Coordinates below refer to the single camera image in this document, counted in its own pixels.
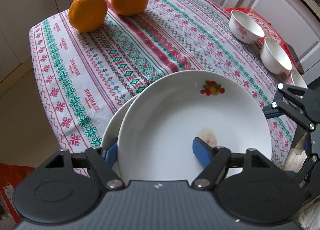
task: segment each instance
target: red plastic bag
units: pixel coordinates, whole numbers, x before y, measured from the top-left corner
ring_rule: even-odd
[[[13,207],[12,194],[15,187],[34,170],[33,167],[0,163],[0,229],[10,230],[20,222]]]
[[[292,65],[295,67],[296,70],[298,70],[298,66],[294,60],[294,57],[292,56],[290,50],[286,46],[286,42],[282,39],[282,37],[277,33],[277,31],[271,26],[271,23],[266,21],[262,16],[260,16],[257,12],[252,10],[251,8],[225,8],[226,11],[231,13],[232,10],[239,10],[241,12],[246,13],[250,17],[252,17],[253,20],[255,20],[263,29],[265,36],[270,37],[273,40],[275,40],[281,47],[284,49],[284,51],[287,53],[289,56]],[[261,48],[264,43],[264,38],[260,38],[258,40],[258,46]]]

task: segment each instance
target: plate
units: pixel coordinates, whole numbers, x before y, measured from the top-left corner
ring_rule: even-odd
[[[192,142],[205,132],[232,152],[256,148],[271,159],[267,121],[247,90],[219,74],[188,70],[157,80],[130,106],[118,138],[122,180],[191,184],[203,170]],[[241,171],[233,170],[229,176]]]
[[[102,140],[101,140],[101,147],[107,148],[116,142],[116,139],[119,135],[120,127],[122,121],[124,119],[125,114],[127,113],[129,107],[136,99],[138,95],[134,96],[133,98],[129,99],[122,107],[118,109],[118,111],[113,115],[110,122],[105,129]],[[118,164],[117,162],[112,167],[113,171],[119,175]]]

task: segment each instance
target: patterned tablecloth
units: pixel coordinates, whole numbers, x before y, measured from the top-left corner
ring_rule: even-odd
[[[224,75],[250,92],[261,108],[272,101],[278,81],[233,37],[230,14],[218,4],[149,0],[144,13],[122,17],[107,1],[105,23],[94,32],[72,28],[67,10],[30,30],[39,93],[62,148],[81,152],[100,145],[111,117],[128,99],[179,70]],[[269,119],[268,125],[272,159],[281,167],[296,125],[285,116]]]

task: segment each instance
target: silver bolt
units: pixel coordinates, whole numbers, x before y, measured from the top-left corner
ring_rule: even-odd
[[[107,182],[109,188],[119,188],[122,186],[122,181],[118,179],[111,179]]]
[[[195,185],[197,187],[208,187],[210,185],[210,181],[205,178],[199,178],[195,181]]]

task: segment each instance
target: white logo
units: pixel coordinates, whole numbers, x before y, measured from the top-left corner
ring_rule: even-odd
[[[156,185],[155,185],[155,188],[157,188],[157,189],[160,189],[160,188],[162,188],[163,187],[163,185],[161,184],[161,183],[157,183]]]

